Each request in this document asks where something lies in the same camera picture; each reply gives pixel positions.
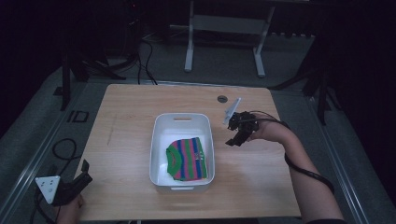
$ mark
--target human arm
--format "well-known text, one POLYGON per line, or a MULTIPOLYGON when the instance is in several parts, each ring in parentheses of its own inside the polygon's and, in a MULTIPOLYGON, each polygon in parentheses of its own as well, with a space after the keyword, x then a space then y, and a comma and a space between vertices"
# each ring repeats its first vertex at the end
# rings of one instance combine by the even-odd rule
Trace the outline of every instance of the human arm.
MULTIPOLYGON (((270 119, 265 115, 255 115, 257 119, 270 119)), ((319 175, 298 137, 282 124, 260 121, 260 129, 253 133, 248 141, 254 139, 280 143, 296 166, 319 175)), ((294 169, 290 169, 290 177, 304 223, 318 219, 344 219, 328 186, 294 169)))
POLYGON ((54 207, 57 224, 77 224, 79 211, 84 204, 84 199, 79 194, 73 201, 67 205, 54 207))

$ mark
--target black strap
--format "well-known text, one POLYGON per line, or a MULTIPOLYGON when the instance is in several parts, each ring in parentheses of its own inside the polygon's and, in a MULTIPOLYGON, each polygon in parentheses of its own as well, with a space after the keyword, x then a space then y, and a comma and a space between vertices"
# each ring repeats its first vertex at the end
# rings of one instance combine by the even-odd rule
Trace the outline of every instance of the black strap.
POLYGON ((288 157, 288 155, 286 155, 286 153, 285 153, 285 161, 286 161, 286 164, 287 164, 290 168, 292 168, 293 170, 295 170, 295 171, 297 171, 297 172, 299 172, 299 173, 302 173, 302 174, 304 174, 304 175, 307 175, 307 176, 309 176, 309 177, 312 177, 312 178, 314 178, 314 179, 316 179, 316 180, 322 182, 323 184, 327 185, 327 187, 329 187, 329 189, 332 191, 332 193, 334 193, 334 186, 332 185, 332 182, 330 182, 330 180, 326 179, 325 177, 323 177, 323 176, 321 176, 321 175, 315 174, 315 173, 313 173, 313 172, 307 171, 307 170, 305 170, 305 169, 302 169, 302 168, 296 166, 296 165, 289 159, 289 157, 288 157))

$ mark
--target black sleeve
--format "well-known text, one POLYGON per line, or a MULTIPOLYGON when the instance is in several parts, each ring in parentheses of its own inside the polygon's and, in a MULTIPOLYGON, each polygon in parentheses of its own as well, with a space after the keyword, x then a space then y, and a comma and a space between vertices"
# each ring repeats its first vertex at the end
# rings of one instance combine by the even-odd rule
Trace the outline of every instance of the black sleeve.
POLYGON ((307 222, 306 224, 347 224, 341 219, 319 219, 307 222))

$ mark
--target small round object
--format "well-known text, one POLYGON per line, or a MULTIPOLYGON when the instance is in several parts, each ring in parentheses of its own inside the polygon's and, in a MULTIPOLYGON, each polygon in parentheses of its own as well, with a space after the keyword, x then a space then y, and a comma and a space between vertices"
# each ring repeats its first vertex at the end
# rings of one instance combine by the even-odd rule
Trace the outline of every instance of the small round object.
POLYGON ((224 104, 224 103, 227 103, 228 98, 227 98, 227 96, 225 96, 225 95, 220 95, 220 96, 218 96, 218 101, 219 101, 220 103, 224 104))

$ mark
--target bin handle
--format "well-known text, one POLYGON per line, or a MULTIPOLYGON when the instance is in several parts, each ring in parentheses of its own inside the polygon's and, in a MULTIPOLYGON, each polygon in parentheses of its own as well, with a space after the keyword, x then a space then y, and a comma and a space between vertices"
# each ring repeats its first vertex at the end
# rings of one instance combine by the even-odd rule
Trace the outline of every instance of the bin handle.
POLYGON ((177 187, 177 188, 173 187, 173 188, 171 188, 171 190, 192 190, 192 189, 194 189, 194 187, 177 187))
POLYGON ((174 117, 174 121, 191 121, 192 118, 188 117, 174 117))

